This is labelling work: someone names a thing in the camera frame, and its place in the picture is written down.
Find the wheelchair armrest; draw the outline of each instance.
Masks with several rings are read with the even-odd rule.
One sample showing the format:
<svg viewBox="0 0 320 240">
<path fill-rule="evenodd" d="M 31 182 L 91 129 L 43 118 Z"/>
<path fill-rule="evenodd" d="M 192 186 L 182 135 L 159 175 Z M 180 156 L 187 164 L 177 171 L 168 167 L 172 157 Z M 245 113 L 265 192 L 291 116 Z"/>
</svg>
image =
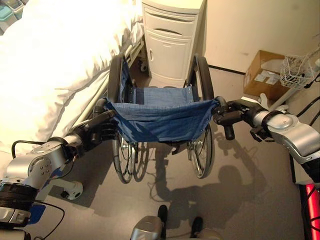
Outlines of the wheelchair armrest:
<svg viewBox="0 0 320 240">
<path fill-rule="evenodd" d="M 197 77 L 201 85 L 203 100 L 212 100 L 215 98 L 214 89 L 211 82 L 210 72 L 207 60 L 204 56 L 197 53 L 193 57 L 192 69 L 187 79 L 187 86 L 197 86 Z"/>
<path fill-rule="evenodd" d="M 124 55 L 120 53 L 119 55 L 114 56 L 111 60 L 109 82 L 106 96 L 108 100 L 112 103 L 118 102 L 123 59 Z"/>
</svg>

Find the white wire basket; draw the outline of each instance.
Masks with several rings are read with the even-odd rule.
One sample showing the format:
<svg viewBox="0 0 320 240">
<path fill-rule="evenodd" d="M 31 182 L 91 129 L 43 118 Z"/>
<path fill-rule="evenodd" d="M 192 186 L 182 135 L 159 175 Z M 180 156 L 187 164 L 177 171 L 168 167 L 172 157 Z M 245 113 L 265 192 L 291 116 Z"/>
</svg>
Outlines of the white wire basket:
<svg viewBox="0 0 320 240">
<path fill-rule="evenodd" d="M 285 56 L 280 67 L 280 81 L 283 86 L 299 90 L 315 78 L 309 57 L 309 55 Z"/>
</svg>

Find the white bedside cabinet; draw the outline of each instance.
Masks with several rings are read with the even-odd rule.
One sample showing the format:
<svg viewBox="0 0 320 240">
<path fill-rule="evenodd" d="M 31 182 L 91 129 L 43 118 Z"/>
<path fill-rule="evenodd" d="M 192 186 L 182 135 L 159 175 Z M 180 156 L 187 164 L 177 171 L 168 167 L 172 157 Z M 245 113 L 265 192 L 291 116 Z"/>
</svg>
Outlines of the white bedside cabinet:
<svg viewBox="0 0 320 240">
<path fill-rule="evenodd" d="M 182 88 L 195 54 L 206 0 L 142 0 L 151 85 Z"/>
</svg>

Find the bed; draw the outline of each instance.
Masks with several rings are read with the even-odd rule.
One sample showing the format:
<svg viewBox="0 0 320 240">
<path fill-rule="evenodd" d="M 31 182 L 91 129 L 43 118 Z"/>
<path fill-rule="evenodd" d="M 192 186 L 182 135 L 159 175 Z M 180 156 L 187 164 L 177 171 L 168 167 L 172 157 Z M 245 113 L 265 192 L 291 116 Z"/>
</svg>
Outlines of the bed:
<svg viewBox="0 0 320 240">
<path fill-rule="evenodd" d="M 139 0 L 29 0 L 0 36 L 0 178 L 16 140 L 63 137 L 106 91 L 113 56 L 143 42 Z M 32 146 L 18 144 L 23 155 Z"/>
</svg>

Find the cabinet drawer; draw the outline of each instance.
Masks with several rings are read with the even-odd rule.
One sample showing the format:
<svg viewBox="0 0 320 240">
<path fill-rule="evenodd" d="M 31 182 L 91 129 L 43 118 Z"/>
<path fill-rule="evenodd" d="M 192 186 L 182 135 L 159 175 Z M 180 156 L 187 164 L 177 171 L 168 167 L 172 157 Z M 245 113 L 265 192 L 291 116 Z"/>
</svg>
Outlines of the cabinet drawer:
<svg viewBox="0 0 320 240">
<path fill-rule="evenodd" d="M 144 7 L 145 23 L 149 29 L 163 31 L 173 36 L 192 36 L 195 16 L 172 15 Z"/>
</svg>

